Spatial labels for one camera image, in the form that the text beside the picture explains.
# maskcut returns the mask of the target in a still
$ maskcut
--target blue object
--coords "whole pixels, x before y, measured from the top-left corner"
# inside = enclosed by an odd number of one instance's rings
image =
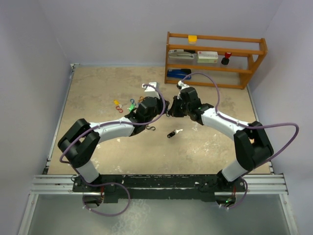
[[[168,70],[167,76],[174,77],[174,78],[181,78],[183,79],[186,75],[191,74],[191,70],[189,69],[181,69],[181,70]]]
[[[130,99],[130,102],[132,103],[132,105],[136,106],[136,103],[135,103],[134,99]]]

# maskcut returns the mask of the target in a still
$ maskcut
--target stapler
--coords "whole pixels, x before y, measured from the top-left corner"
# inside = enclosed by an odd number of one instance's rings
[[[167,76],[183,79],[186,75],[191,74],[190,69],[180,69],[180,70],[168,70]]]
[[[176,51],[169,53],[169,57],[172,59],[193,60],[195,58],[195,55],[187,51]]]

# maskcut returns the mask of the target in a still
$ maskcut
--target green object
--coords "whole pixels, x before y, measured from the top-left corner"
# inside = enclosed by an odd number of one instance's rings
[[[129,109],[129,111],[131,111],[131,110],[133,110],[135,107],[136,107],[136,106],[132,104],[128,109]]]

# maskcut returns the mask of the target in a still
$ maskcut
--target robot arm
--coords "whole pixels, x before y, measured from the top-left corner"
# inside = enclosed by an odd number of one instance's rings
[[[168,112],[169,115],[173,117],[189,116],[192,121],[218,130],[235,143],[236,160],[218,173],[223,185],[252,171],[273,154],[273,148],[264,129],[250,130],[226,121],[217,115],[214,106],[201,103],[193,87],[180,81],[178,88],[180,93],[174,97],[172,107]],[[247,123],[225,114],[222,116],[246,126],[261,126],[261,123],[257,121]]]
[[[156,82],[149,84],[158,88]],[[145,130],[146,126],[125,123],[146,123],[161,114],[163,103],[158,93],[153,88],[146,87],[145,94],[148,96],[139,103],[138,107],[120,119],[101,123],[88,123],[85,119],[77,120],[58,142],[59,149],[64,152],[85,131],[101,126],[86,134],[83,140],[76,142],[65,154],[69,163],[88,183],[96,183],[96,179],[99,177],[99,172],[90,160],[98,144],[118,137],[137,135]],[[165,101],[165,103],[165,109],[167,110],[169,102]]]

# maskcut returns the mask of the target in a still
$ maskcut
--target red cap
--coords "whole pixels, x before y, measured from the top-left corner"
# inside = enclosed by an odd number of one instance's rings
[[[230,52],[225,52],[225,58],[228,59],[231,56]]]

